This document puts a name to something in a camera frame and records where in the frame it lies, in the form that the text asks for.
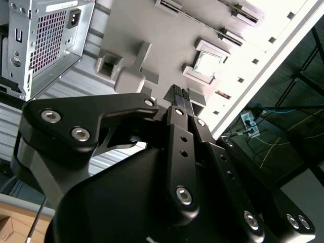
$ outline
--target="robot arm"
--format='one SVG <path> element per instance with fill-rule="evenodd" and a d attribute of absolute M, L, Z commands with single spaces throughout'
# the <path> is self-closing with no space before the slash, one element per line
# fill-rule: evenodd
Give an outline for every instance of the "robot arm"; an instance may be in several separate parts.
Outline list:
<path fill-rule="evenodd" d="M 143 94 L 25 105 L 12 169 L 56 209 L 48 242 L 312 240 L 309 218 L 173 95 L 167 110 Z M 146 149 L 89 176 L 92 156 L 138 141 Z"/>

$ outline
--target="ventilation grille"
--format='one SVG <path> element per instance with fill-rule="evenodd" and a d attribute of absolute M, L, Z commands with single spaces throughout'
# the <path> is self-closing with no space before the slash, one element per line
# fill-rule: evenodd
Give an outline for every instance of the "ventilation grille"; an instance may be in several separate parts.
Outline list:
<path fill-rule="evenodd" d="M 59 58 L 65 16 L 66 11 L 62 11 L 38 19 L 35 51 L 30 55 L 34 74 L 43 71 Z"/>

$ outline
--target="electrical outlet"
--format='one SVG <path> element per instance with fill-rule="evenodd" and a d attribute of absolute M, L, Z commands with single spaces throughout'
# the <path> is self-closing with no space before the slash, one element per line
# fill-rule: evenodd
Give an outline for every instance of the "electrical outlet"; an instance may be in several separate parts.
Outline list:
<path fill-rule="evenodd" d="M 242 112 L 240 115 L 241 115 L 241 118 L 242 118 L 245 128 L 246 129 L 251 128 L 251 130 L 248 132 L 248 135 L 254 136 L 254 137 L 259 136 L 260 131 L 258 129 L 258 126 L 256 126 L 256 122 L 254 121 L 253 113 L 249 110 L 246 112 Z"/>
<path fill-rule="evenodd" d="M 70 12 L 69 21 L 67 22 L 66 28 L 72 29 L 72 28 L 78 26 L 80 16 L 81 16 L 81 10 L 80 9 L 72 10 Z"/>

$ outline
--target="power strip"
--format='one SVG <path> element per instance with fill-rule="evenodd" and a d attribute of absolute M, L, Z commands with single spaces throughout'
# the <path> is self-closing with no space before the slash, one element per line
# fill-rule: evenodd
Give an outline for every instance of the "power strip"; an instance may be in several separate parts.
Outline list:
<path fill-rule="evenodd" d="M 248 132 L 249 136 L 253 136 L 253 137 L 257 137 L 260 135 L 260 131 L 258 129 L 258 126 L 256 126 L 256 122 L 254 121 L 254 116 L 253 113 L 251 111 L 246 111 L 240 114 L 242 121 L 244 123 L 244 126 L 246 129 L 250 129 L 251 130 Z"/>

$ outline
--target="silver bolt head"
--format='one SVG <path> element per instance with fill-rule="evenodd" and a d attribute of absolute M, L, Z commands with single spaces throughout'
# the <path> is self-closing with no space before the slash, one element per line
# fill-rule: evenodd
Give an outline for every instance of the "silver bolt head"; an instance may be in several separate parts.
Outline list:
<path fill-rule="evenodd" d="M 253 215 L 249 211 L 244 211 L 244 219 L 245 219 L 246 223 L 253 230 L 258 230 L 259 229 L 258 221 L 256 220 L 255 217 L 253 217 Z"/>
<path fill-rule="evenodd" d="M 303 216 L 299 215 L 298 218 L 299 218 L 300 222 L 302 222 L 302 225 L 304 225 L 304 227 L 306 229 L 310 229 L 310 225 L 308 224 L 308 222 L 306 221 L 306 219 Z"/>
<path fill-rule="evenodd" d="M 184 114 L 183 111 L 180 110 L 180 109 L 178 109 L 178 108 L 176 108 L 176 113 L 178 113 L 179 115 L 183 115 Z"/>
<path fill-rule="evenodd" d="M 145 100 L 145 104 L 149 105 L 149 106 L 153 106 L 154 103 L 150 100 Z"/>
<path fill-rule="evenodd" d="M 226 139 L 225 142 L 227 143 L 228 146 L 233 147 L 233 144 L 231 144 L 228 139 Z"/>
<path fill-rule="evenodd" d="M 197 120 L 197 122 L 199 123 L 199 125 L 201 125 L 202 127 L 206 126 L 206 123 L 200 119 Z"/>
<path fill-rule="evenodd" d="M 61 120 L 60 114 L 53 110 L 44 110 L 40 115 L 48 123 L 57 123 Z"/>
<path fill-rule="evenodd" d="M 71 136 L 79 142 L 86 142 L 90 138 L 90 133 L 84 128 L 74 128 Z"/>
<path fill-rule="evenodd" d="M 184 205 L 190 205 L 192 203 L 192 197 L 190 192 L 183 187 L 178 187 L 177 188 L 177 197 L 180 200 L 180 202 Z"/>
<path fill-rule="evenodd" d="M 299 224 L 296 221 L 296 219 L 294 219 L 293 216 L 291 216 L 290 214 L 287 214 L 287 219 L 289 221 L 289 223 L 295 228 L 295 229 L 299 229 Z"/>

